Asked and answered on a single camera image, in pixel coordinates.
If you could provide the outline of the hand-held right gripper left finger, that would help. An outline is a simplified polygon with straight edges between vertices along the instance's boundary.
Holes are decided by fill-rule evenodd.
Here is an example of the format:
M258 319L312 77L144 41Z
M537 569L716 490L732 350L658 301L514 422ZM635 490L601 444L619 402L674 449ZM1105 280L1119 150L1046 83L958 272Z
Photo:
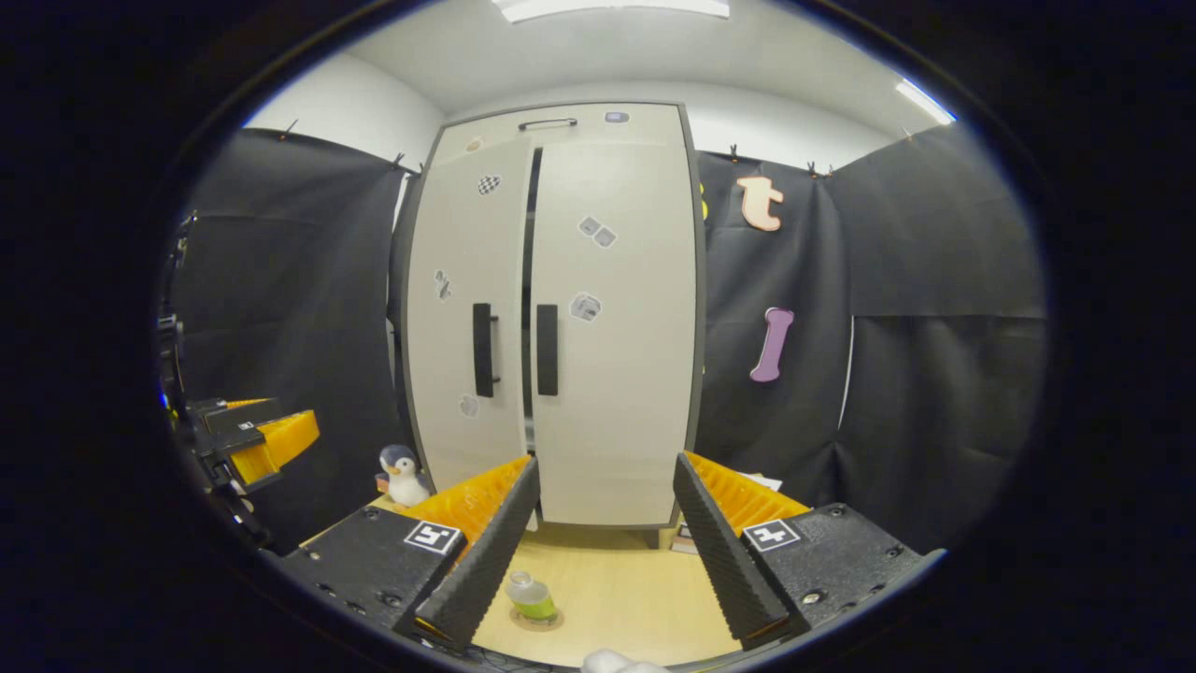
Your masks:
M539 464L521 455L411 508L359 508L275 565L350 620L460 651L539 498Z

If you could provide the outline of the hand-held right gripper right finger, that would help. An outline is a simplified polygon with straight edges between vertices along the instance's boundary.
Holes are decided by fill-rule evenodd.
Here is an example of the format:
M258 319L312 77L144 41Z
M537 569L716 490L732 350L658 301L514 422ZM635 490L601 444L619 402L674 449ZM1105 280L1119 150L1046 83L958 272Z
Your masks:
M849 504L811 508L692 452L676 457L672 490L730 632L748 651L832 631L941 559Z

